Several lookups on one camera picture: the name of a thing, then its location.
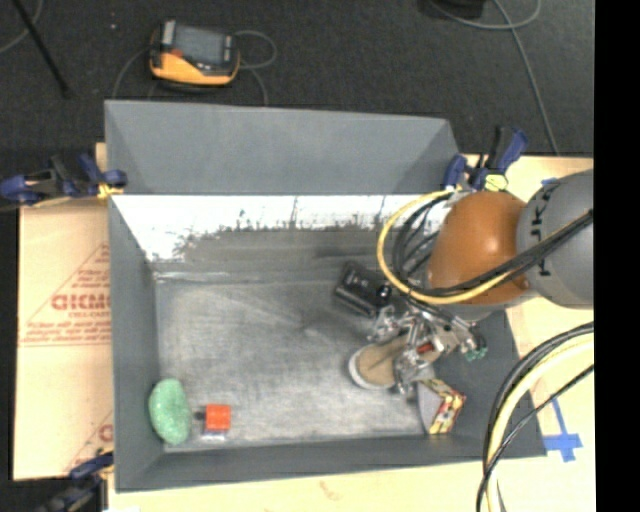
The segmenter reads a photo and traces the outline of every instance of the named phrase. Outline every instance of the cardboard sheet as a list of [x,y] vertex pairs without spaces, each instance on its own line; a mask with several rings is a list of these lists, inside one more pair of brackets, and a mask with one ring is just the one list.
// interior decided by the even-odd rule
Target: cardboard sheet
[[66,475],[113,441],[106,213],[21,211],[15,479]]

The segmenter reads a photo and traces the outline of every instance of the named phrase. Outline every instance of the small red cube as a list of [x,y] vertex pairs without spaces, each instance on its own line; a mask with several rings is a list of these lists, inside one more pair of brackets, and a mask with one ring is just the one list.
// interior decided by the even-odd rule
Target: small red cube
[[207,404],[204,418],[206,433],[225,433],[231,428],[231,406]]

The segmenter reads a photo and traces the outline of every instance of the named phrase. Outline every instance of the green sponge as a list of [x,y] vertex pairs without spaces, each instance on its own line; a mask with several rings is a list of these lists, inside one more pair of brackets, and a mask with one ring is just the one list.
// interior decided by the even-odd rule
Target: green sponge
[[191,432],[191,410],[178,379],[163,379],[149,395],[149,415],[156,433],[169,444],[184,443]]

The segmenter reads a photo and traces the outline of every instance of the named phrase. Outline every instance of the orange device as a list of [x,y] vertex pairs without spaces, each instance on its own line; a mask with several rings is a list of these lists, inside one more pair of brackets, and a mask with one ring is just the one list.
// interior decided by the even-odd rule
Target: orange device
[[240,54],[232,33],[167,20],[151,37],[149,65],[168,83],[211,88],[235,78]]

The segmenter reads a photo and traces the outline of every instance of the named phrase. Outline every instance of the gray floor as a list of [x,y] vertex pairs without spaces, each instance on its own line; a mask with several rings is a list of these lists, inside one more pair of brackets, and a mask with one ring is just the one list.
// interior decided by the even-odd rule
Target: gray floor
[[[415,404],[357,387],[346,372],[364,343],[332,304],[332,282],[156,287],[163,377],[193,410],[232,406],[220,446],[420,434]],[[212,444],[195,437],[180,449]]]

